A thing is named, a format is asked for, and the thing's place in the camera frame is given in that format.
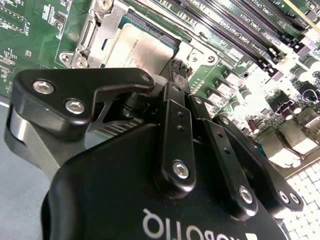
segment black metal bracket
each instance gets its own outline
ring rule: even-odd
[[[189,95],[190,106],[195,124],[202,132],[202,138],[207,139],[213,148],[217,169],[212,169],[212,174],[217,175],[219,195],[228,212],[239,220],[247,220],[258,212],[258,202],[254,191],[241,168],[224,129],[212,122],[206,106],[202,100],[194,95]]]
[[[196,185],[191,113],[185,93],[173,82],[163,88],[160,107],[159,152],[154,180],[170,198],[183,198]]]
[[[296,191],[225,116],[213,121],[223,127],[246,178],[265,209],[275,218],[284,210],[300,212],[304,204]]]
[[[36,81],[51,84],[54,91],[50,94],[37,92]],[[152,77],[139,68],[25,70],[15,77],[11,104],[25,120],[57,138],[77,141],[84,137],[90,124],[95,124],[92,122],[96,103],[105,104],[105,114],[120,94],[149,93],[154,87]],[[85,110],[77,115],[68,111],[65,107],[68,100],[78,101]]]

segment surface-mount component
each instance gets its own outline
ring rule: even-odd
[[[206,93],[206,98],[217,106],[224,104],[228,101],[220,92],[212,88],[210,88]]]
[[[297,103],[290,99],[283,91],[281,91],[269,105],[276,115],[282,115],[285,120],[292,119],[293,115],[291,111],[294,114],[299,114],[302,110]]]

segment cable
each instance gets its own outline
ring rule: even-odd
[[[306,94],[307,92],[309,92],[309,91],[311,91],[311,92],[314,94],[314,96],[315,96],[315,98],[316,98],[316,101],[310,101],[310,100],[307,100],[307,99],[306,99],[305,94]],[[304,101],[305,103],[314,103],[314,104],[315,104],[315,103],[318,103],[320,99],[319,99],[316,91],[314,91],[314,90],[312,90],[312,89],[307,89],[307,90],[305,90],[305,91],[302,93],[302,95],[301,95],[302,101]]]

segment silver metal part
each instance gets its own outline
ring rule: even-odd
[[[296,203],[296,204],[299,204],[300,201],[299,199],[297,198],[296,195],[294,195],[292,192],[290,192],[290,197],[292,198],[292,200]]]
[[[311,107],[306,107],[297,116],[302,123],[314,135],[314,139],[320,142],[320,116]]]
[[[222,117],[221,120],[224,124],[229,124],[229,120],[226,117]]]
[[[239,193],[240,196],[243,198],[243,200],[247,203],[247,204],[252,204],[253,197],[251,195],[251,193],[248,191],[248,189],[246,189],[244,186],[240,186],[239,187]]]
[[[280,194],[282,201],[284,201],[286,204],[288,204],[290,202],[288,196],[283,191],[279,191],[279,194]]]
[[[65,103],[65,108],[73,114],[82,114],[85,111],[85,105],[78,100],[68,100]]]
[[[107,41],[104,49],[106,68],[141,68],[150,75],[159,75],[174,56],[171,47],[129,23]]]
[[[10,119],[10,132],[26,145],[36,165],[50,180],[62,164],[86,149],[83,140],[76,142],[57,140],[50,133],[23,119],[14,108]]]
[[[271,162],[283,168],[300,165],[300,157],[284,147],[272,127],[267,128],[257,139]]]
[[[317,143],[307,136],[308,132],[299,128],[292,119],[282,123],[279,130],[290,146],[301,154],[308,154],[318,147]]]
[[[197,97],[197,96],[194,98],[194,100],[195,100],[198,104],[201,104],[201,103],[202,103],[201,99],[200,99],[199,97]]]
[[[108,12],[110,2],[112,1],[93,0],[91,2],[72,60],[66,62],[60,57],[65,66],[69,68],[100,68],[106,55],[103,51],[105,41],[115,36],[121,19],[129,9],[129,6],[124,2],[114,0],[112,9]]]
[[[113,0],[98,0],[97,5],[101,11],[107,12],[111,9]]]
[[[35,81],[32,86],[34,90],[41,94],[52,94],[55,91],[55,87],[50,82],[43,80]]]
[[[186,165],[184,165],[181,161],[175,161],[173,163],[173,171],[174,173],[181,179],[186,179],[189,177],[189,170]]]

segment metal plate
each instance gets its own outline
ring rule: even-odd
[[[137,67],[151,75],[158,75],[173,55],[174,50],[172,48],[164,45],[150,34],[127,23],[123,26],[105,67]]]

